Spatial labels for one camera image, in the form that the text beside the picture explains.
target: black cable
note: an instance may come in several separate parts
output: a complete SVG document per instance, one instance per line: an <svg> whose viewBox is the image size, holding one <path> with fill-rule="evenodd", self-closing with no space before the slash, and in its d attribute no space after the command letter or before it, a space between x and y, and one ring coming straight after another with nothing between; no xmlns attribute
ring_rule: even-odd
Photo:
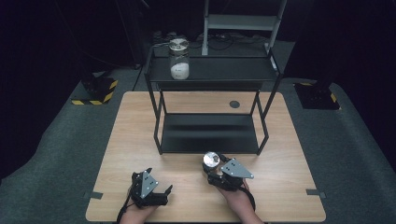
<svg viewBox="0 0 396 224"><path fill-rule="evenodd" d="M224 6L223 10L220 12L220 14L224 14L225 10L227 9L227 7L230 5L231 0L227 1L227 4Z"/></svg>
<svg viewBox="0 0 396 224"><path fill-rule="evenodd" d="M250 37L247 37L245 35L242 36L232 36L232 33L224 33L223 35L228 36L229 38L231 38L234 42L239 43L239 44L256 44L256 43L261 43L264 41L267 41L268 39L265 37L261 37L261 38L254 38L251 37L251 39L253 39L252 41L246 42L244 40L249 40Z"/></svg>
<svg viewBox="0 0 396 224"><path fill-rule="evenodd" d="M130 199L131 196L132 196L132 189L133 189L133 186L129 187L129 189L128 189L128 196L126 197L125 203L123 204L122 208L121 208L120 211L119 211L119 214L117 215L117 221L116 221L117 224L119 224L119 223L121 222L122 216L123 216L124 213L126 212L126 209L127 209L129 206L131 206L131 205L134 204L134 203L132 203L132 204L130 204L130 205L127 205L128 202L129 202L129 199Z"/></svg>
<svg viewBox="0 0 396 224"><path fill-rule="evenodd" d="M251 194L249 190L242 188L242 187L239 187L239 190L246 193L248 199L250 200L251 206L253 207L253 210L256 211L256 202L254 201L253 194Z"/></svg>
<svg viewBox="0 0 396 224"><path fill-rule="evenodd" d="M74 42L76 48L77 48L80 52L84 53L85 55L87 55L87 56L89 56L89 57L91 57L91 58L93 58L93 59L95 59L95 60L97 60L97 61L99 61L99 62L101 62L101 63L106 63L106 64L108 64L108 65L116 66L116 67L120 67L120 68L128 67L128 66L122 66L122 65L118 65L118 64L115 64L115 63L110 63L110 62L108 62L108 61L99 59L98 57L95 57L95 56L91 55L90 53L88 53L87 51L83 50L83 49L79 46L79 44L78 44L78 42L77 42L77 40L76 40L76 37L75 37L74 34L73 34L72 29L70 28L69 24L67 23L67 20L66 20L66 18L64 17L64 14L62 13L61 8L59 7L58 2L57 2L56 0L54 0L54 2L55 2L55 6L56 6L56 8L57 8L59 14L61 15L61 18L62 18L62 21L64 22L64 25L66 26L67 31L68 31L68 32L70 33L70 35L72 36L73 42Z"/></svg>
<svg viewBox="0 0 396 224"><path fill-rule="evenodd" d="M140 71L139 71L139 74L137 75L136 82L134 83L134 86L132 87L132 91L134 91L134 88L136 87L136 84L139 81L140 74L142 74L142 71L143 71L143 66L140 67Z"/></svg>
<svg viewBox="0 0 396 224"><path fill-rule="evenodd" d="M145 5L145 7L149 8L149 5L147 5L147 3L146 3L145 1L141 0L140 2L142 2L143 5ZM117 5L117 10L118 10L119 15L120 15L120 19L121 19L121 21L122 21L122 27L124 28L124 33L125 33L127 39L130 40L130 39L132 39L132 38L129 37L128 30L127 30L127 28L126 28L126 24L125 24L124 18L122 17L122 13L121 13L121 10L120 10L120 4L119 4L119 1L118 1L118 0L116 0L116 5ZM128 41L128 45L129 45L130 51L131 51L132 53L134 53L133 47L132 47L132 42L131 42L131 41Z"/></svg>
<svg viewBox="0 0 396 224"><path fill-rule="evenodd" d="M228 49L230 46L232 46L233 45L233 40L231 39L231 43L228 45L228 46L226 46L226 47L224 47L224 48L221 48L221 49L216 49L216 48L213 48L212 46L210 46L209 45L209 40L207 41L207 46L210 48L210 49L213 49L213 50L225 50L225 49Z"/></svg>
<svg viewBox="0 0 396 224"><path fill-rule="evenodd" d="M129 204L128 206L126 206L127 208L131 207L132 205L134 205L134 203Z"/></svg>

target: black shelf panel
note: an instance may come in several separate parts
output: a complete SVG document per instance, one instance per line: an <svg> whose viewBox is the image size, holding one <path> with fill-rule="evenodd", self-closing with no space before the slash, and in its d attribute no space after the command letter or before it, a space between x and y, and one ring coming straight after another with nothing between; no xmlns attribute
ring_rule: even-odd
<svg viewBox="0 0 396 224"><path fill-rule="evenodd" d="M249 114L167 114L163 153L257 154L258 143Z"/></svg>
<svg viewBox="0 0 396 224"><path fill-rule="evenodd" d="M190 75L185 80L172 79L167 57L151 59L151 82L233 82L263 83L276 80L276 72L269 57L191 56Z"/></svg>
<svg viewBox="0 0 396 224"><path fill-rule="evenodd" d="M262 81L191 81L158 82L162 91L258 91L262 88Z"/></svg>

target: black wire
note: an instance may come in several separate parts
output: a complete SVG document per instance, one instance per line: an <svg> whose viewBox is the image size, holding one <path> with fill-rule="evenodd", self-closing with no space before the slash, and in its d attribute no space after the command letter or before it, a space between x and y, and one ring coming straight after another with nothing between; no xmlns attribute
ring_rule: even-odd
<svg viewBox="0 0 396 224"><path fill-rule="evenodd" d="M99 61L99 62L101 62L101 63L107 63L108 65L116 66L116 67L120 67L120 68L128 67L128 66L122 66L122 65L118 65L118 64L115 64L115 63L110 63L110 62L108 62L108 61L99 59L98 57L95 57L95 56L91 55L90 53L88 53L87 51L83 50L83 49L79 46L79 44L78 44L78 42L77 42L77 40L76 40L76 37L75 37L74 34L73 34L72 29L70 28L69 24L67 23L66 18L64 17L64 14L62 13L61 8L59 7L58 2L57 2L56 0L54 0L54 2L55 2L55 6L56 6L56 8L57 8L59 14L61 15L61 18L62 18L62 21L64 22L64 25L66 26L67 31L68 31L68 32L70 33L70 35L72 36L73 42L74 42L76 48L77 48L80 52L84 53L85 55L87 55L87 56L89 56L89 57L91 57L91 58L93 58L93 59L95 59L95 60L97 60L97 61Z"/></svg>
<svg viewBox="0 0 396 224"><path fill-rule="evenodd" d="M139 74L137 75L136 82L134 83L134 86L132 87L132 91L134 91L134 88L136 87L136 84L139 81L140 74L142 74L142 71L143 71L143 66L140 67L140 71L139 71Z"/></svg>
<svg viewBox="0 0 396 224"><path fill-rule="evenodd" d="M116 221L117 224L120 224L121 219L122 219L122 216L123 216L124 213L126 212L126 209L127 209L129 206L131 206L131 205L134 204L134 203L132 203L132 204L130 204L130 205L127 205L128 202L129 202L129 199L131 198L131 194L132 194L132 186L129 187L128 193L127 193L127 197L126 197L126 200L125 200L125 203L123 204L122 208L121 208L120 211L119 211L119 214L117 215L117 221Z"/></svg>
<svg viewBox="0 0 396 224"><path fill-rule="evenodd" d="M218 38L215 38L215 40L217 40L218 42L224 42L224 43L228 41L228 40L221 40L221 41L219 41ZM231 39L231 43L230 43L228 46L226 46L226 47L224 47L224 48L221 48L221 49L213 48L212 46L209 45L209 41L207 42L207 45L208 45L208 47L209 47L210 49L213 49L213 50L225 50L225 49L228 49L230 46L233 45L233 40Z"/></svg>
<svg viewBox="0 0 396 224"><path fill-rule="evenodd" d="M224 14L225 10L227 9L228 5L230 5L231 0L227 1L227 4L224 6L223 10L220 12L220 14Z"/></svg>
<svg viewBox="0 0 396 224"><path fill-rule="evenodd" d="M250 200L251 206L253 207L253 210L256 211L256 202L254 200L253 194L250 193L249 190L244 189L242 187L239 187L239 190L243 191L244 193L246 193L248 199Z"/></svg>
<svg viewBox="0 0 396 224"><path fill-rule="evenodd" d="M132 205L134 205L134 203L129 204L128 206L126 206L127 208L131 207Z"/></svg>
<svg viewBox="0 0 396 224"><path fill-rule="evenodd" d="M249 45L249 44L257 44L257 43L261 43L261 42L265 42L265 41L267 41L267 39L261 38L259 40L254 40L254 41L251 41L251 42L243 42L243 41L236 41L236 42L238 44L247 44L247 45Z"/></svg>
<svg viewBox="0 0 396 224"><path fill-rule="evenodd" d="M146 2L144 2L143 0L142 0L141 2L143 3L143 5L145 5L145 6L147 6L147 7L149 8L149 5L147 5ZM124 28L124 33L125 33L126 37L128 38L128 40L130 40L131 38L130 38L129 35L128 35L128 32L127 32L127 29L126 29L126 25L125 25L124 18L123 18L122 15L121 15L122 13L121 13L121 10L120 10L119 1L116 1L116 5L117 5L117 10L119 11L119 15L120 15L120 18L121 18L121 21L122 21L122 27ZM129 49L131 50L131 52L133 52L132 42L131 42L131 41L128 41L128 45L129 45Z"/></svg>

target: jar lid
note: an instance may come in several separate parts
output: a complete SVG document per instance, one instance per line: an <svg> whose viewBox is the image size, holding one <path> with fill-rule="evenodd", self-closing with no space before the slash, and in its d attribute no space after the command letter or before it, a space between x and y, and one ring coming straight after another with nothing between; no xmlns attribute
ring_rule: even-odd
<svg viewBox="0 0 396 224"><path fill-rule="evenodd" d="M173 39L169 42L169 52L173 55L189 53L189 41L184 38Z"/></svg>

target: white metal rack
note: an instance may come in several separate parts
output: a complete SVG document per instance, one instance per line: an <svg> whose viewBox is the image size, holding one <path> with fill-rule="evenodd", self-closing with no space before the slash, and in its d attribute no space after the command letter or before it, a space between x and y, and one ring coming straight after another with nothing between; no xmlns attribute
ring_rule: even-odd
<svg viewBox="0 0 396 224"><path fill-rule="evenodd" d="M271 31L271 37L265 48L268 52L276 40L277 30L282 21L283 11L287 0L280 0L279 11L276 16L248 16L248 15L219 15L209 14L209 0L205 0L205 28L202 55L207 55L207 33L209 29L233 29L233 30L260 30Z"/></svg>

